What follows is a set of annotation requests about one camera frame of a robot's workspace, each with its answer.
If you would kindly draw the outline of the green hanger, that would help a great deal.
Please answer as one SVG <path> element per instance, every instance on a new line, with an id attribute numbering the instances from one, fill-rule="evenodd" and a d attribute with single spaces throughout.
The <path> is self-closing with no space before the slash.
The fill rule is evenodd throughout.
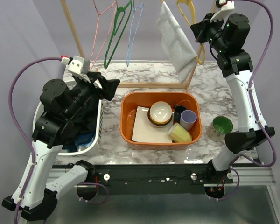
<path id="1" fill-rule="evenodd" d="M 112 33 L 108 42 L 107 50 L 105 52 L 104 57 L 104 69 L 107 69 L 115 51 L 120 43 L 122 35 L 127 27 L 127 23 L 130 20 L 130 16 L 132 13 L 133 1 L 129 0 L 125 6 L 117 7 L 114 21 Z"/>

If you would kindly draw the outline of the yellow hanger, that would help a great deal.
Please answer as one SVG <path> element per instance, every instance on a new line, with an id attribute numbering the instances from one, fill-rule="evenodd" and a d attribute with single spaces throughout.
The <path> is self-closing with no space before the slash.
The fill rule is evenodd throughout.
<path id="1" fill-rule="evenodd" d="M 191 12 L 191 18 L 192 18 L 192 23 L 189 22 L 187 16 L 185 15 L 185 13 L 183 12 L 182 8 L 180 7 L 180 4 L 185 4 L 188 6 L 190 12 Z M 187 24 L 190 26 L 190 28 L 198 28 L 198 23 L 196 23 L 196 10 L 195 10 L 195 6 L 192 0 L 177 0 L 176 3 L 180 13 L 182 14 L 182 16 L 184 17 L 185 21 L 187 22 Z M 205 53 L 205 48 L 204 48 L 204 44 L 201 43 L 200 44 L 200 48 L 198 50 L 197 56 L 196 56 L 196 62 L 199 65 L 203 65 L 205 62 L 205 58 L 206 58 L 206 53 Z"/>

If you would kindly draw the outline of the grey white garment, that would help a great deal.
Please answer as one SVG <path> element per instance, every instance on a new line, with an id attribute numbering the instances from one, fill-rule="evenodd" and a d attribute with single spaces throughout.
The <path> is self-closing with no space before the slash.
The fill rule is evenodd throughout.
<path id="1" fill-rule="evenodd" d="M 156 26 L 162 34 L 162 49 L 183 83 L 196 64 L 197 53 L 166 2 L 162 2 Z"/>

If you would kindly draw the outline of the light blue hanger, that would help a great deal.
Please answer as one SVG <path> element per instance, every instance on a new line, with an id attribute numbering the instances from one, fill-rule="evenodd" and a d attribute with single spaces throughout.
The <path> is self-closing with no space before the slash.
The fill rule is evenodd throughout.
<path id="1" fill-rule="evenodd" d="M 129 67 L 130 61 L 131 61 L 131 55 L 133 50 L 133 44 L 137 35 L 139 23 L 142 17 L 142 12 L 144 9 L 144 2 L 140 3 L 139 5 L 135 4 L 135 1 L 132 1 L 133 3 L 133 16 L 130 23 L 130 29 L 129 29 L 129 38 L 128 38 L 128 46 L 127 46 L 127 54 L 126 54 L 126 66 Z"/>

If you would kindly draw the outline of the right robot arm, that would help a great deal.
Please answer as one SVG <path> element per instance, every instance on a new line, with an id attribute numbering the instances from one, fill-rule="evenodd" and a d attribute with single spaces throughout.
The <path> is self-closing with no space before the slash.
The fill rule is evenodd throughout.
<path id="1" fill-rule="evenodd" d="M 217 52 L 217 64 L 229 85 L 238 115 L 238 131 L 227 133 L 225 146 L 207 164 L 206 179 L 215 183 L 229 171 L 241 152 L 249 151 L 275 134 L 261 114 L 252 81 L 255 69 L 250 55 L 242 48 L 250 31 L 249 20 L 242 14 L 213 20 L 208 13 L 199 23 L 191 25 L 196 42 L 208 43 Z"/>

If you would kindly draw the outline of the pink wire hanger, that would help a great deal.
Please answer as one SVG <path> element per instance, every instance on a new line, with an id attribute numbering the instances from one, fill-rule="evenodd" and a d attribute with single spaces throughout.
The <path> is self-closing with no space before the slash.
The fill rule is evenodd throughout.
<path id="1" fill-rule="evenodd" d="M 111 28 L 113 25 L 115 13 L 117 10 L 117 2 L 114 0 L 111 4 L 108 5 L 104 10 L 100 10 L 95 0 L 92 1 L 94 8 L 97 14 L 97 22 L 96 22 L 96 29 L 95 35 L 92 45 L 92 53 L 90 57 L 90 66 L 89 70 L 92 70 L 95 63 L 99 59 L 101 52 L 106 44 L 106 41 L 111 33 Z M 105 15 L 111 14 L 111 20 L 107 22 L 107 25 L 103 24 L 103 18 Z"/>

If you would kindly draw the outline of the black garment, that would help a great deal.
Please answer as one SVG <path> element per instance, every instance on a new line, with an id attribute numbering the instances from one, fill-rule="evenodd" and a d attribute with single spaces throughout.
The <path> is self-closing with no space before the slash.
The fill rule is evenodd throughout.
<path id="1" fill-rule="evenodd" d="M 74 139 L 83 133 L 95 133 L 98 112 L 98 99 L 91 98 L 74 117 L 74 129 L 69 134 L 64 146 L 68 146 Z"/>

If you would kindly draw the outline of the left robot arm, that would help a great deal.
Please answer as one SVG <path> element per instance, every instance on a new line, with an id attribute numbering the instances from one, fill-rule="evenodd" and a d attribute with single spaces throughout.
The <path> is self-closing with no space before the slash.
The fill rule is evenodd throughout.
<path id="1" fill-rule="evenodd" d="M 63 145 L 74 139 L 87 124 L 87 117 L 103 100 L 112 100 L 119 79 L 107 80 L 100 72 L 88 72 L 87 79 L 74 76 L 69 89 L 61 79 L 48 81 L 40 95 L 44 112 L 35 122 L 26 169 L 17 190 L 4 198 L 2 206 L 15 212 L 14 222 L 46 220 L 58 200 L 75 185 L 95 184 L 95 167 L 84 160 L 53 182 L 48 182 L 52 165 Z"/>

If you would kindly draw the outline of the dark blue denim skirt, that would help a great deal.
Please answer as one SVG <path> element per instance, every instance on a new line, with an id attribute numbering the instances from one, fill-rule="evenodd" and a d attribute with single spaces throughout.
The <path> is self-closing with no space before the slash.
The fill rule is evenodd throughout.
<path id="1" fill-rule="evenodd" d="M 83 133 L 78 135 L 72 143 L 63 148 L 66 149 L 67 152 L 81 151 L 82 147 L 89 147 L 93 143 L 94 138 L 95 133 Z"/>

